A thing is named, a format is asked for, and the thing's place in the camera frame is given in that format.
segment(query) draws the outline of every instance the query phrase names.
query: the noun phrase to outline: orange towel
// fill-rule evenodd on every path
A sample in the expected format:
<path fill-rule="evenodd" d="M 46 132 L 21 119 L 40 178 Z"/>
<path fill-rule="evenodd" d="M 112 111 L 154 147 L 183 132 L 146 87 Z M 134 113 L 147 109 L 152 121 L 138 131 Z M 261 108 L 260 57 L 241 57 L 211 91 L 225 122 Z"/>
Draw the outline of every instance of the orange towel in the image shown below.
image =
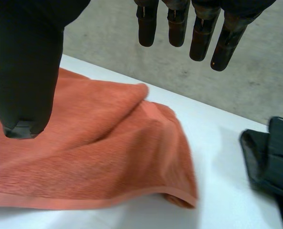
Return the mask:
<path fill-rule="evenodd" d="M 0 206 L 102 208 L 161 193 L 194 207 L 184 133 L 172 110 L 144 101 L 147 90 L 60 69 L 43 133 L 34 140 L 8 139 L 0 124 Z"/>

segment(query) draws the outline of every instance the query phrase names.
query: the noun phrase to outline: white table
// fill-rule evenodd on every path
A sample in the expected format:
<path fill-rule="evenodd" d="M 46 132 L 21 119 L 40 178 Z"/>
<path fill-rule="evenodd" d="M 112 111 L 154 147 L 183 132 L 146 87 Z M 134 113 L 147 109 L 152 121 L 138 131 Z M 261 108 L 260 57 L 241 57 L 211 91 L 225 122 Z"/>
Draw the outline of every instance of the white table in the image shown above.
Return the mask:
<path fill-rule="evenodd" d="M 140 83 L 66 55 L 61 67 L 96 80 Z M 199 186 L 196 210 L 173 206 L 160 195 L 99 210 L 0 208 L 0 229 L 283 229 L 275 201 L 251 190 L 238 141 L 244 129 L 266 126 L 148 86 L 148 100 L 172 108 L 187 135 Z"/>

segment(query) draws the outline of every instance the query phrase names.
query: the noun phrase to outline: concrete floor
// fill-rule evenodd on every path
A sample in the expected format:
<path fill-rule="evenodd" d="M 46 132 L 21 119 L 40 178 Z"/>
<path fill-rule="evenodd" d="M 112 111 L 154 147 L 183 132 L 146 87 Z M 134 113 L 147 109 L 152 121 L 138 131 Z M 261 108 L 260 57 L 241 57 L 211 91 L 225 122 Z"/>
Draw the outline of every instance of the concrete floor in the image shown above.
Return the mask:
<path fill-rule="evenodd" d="M 283 116 L 283 1 L 248 26 L 228 68 L 220 73 L 210 68 L 210 60 L 223 14 L 207 57 L 194 62 L 189 58 L 194 9 L 190 7 L 180 48 L 168 43 L 167 11 L 161 2 L 155 42 L 145 48 L 138 43 L 133 0 L 92 0 L 66 28 L 64 53 L 257 122 Z"/>

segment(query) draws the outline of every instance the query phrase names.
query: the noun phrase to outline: black object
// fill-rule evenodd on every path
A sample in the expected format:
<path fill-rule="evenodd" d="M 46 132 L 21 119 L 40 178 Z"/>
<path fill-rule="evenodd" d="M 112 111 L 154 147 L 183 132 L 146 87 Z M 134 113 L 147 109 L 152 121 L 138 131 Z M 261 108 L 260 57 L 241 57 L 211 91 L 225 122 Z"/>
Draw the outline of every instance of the black object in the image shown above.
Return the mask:
<path fill-rule="evenodd" d="M 185 41 L 190 0 L 177 0 L 178 4 L 176 6 L 169 4 L 169 0 L 164 0 L 164 2 L 169 7 L 167 17 L 169 43 L 175 47 L 180 47 Z"/>
<path fill-rule="evenodd" d="M 46 127 L 63 52 L 63 30 L 90 0 L 0 0 L 0 121 L 7 137 Z"/>
<path fill-rule="evenodd" d="M 139 43 L 142 46 L 150 47 L 155 38 L 159 0 L 136 0 L 135 2 L 139 4 L 136 13 L 139 25 Z"/>
<path fill-rule="evenodd" d="M 269 133 L 244 131 L 240 143 L 251 185 L 275 196 L 283 218 L 283 118 L 270 120 Z"/>
<path fill-rule="evenodd" d="M 193 28 L 190 58 L 194 61 L 204 60 L 216 26 L 221 8 L 218 1 L 208 1 L 197 4 L 192 1 L 196 13 Z"/>
<path fill-rule="evenodd" d="M 213 70 L 221 72 L 227 67 L 247 26 L 260 14 L 239 17 L 224 13 L 224 24 L 210 64 Z"/>

